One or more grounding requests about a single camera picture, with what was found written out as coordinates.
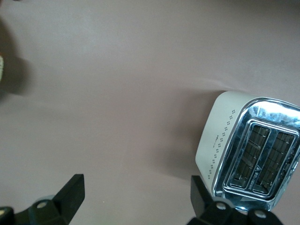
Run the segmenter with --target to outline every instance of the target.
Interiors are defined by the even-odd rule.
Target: dotted pattern
[[[226,122],[227,126],[230,125],[230,120],[233,119],[233,114],[235,114],[236,111],[232,110],[231,113],[232,114],[229,116],[229,120]],[[211,173],[212,173],[212,169],[214,168],[214,164],[216,162],[215,159],[218,157],[218,153],[220,152],[219,149],[221,148],[221,143],[224,141],[223,138],[226,136],[227,131],[228,131],[228,127],[225,127],[224,132],[222,133],[222,137],[220,138],[220,142],[217,144],[216,153],[214,154],[214,159],[212,160],[212,162],[211,162],[212,164],[210,165],[210,173],[208,175],[209,180],[210,180],[210,176],[211,176]]]

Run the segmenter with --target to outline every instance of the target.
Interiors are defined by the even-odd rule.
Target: gray surface
[[[183,225],[223,90],[300,105],[300,7],[267,1],[3,0],[0,204],[84,173],[72,224]],[[299,168],[274,212],[300,224]]]

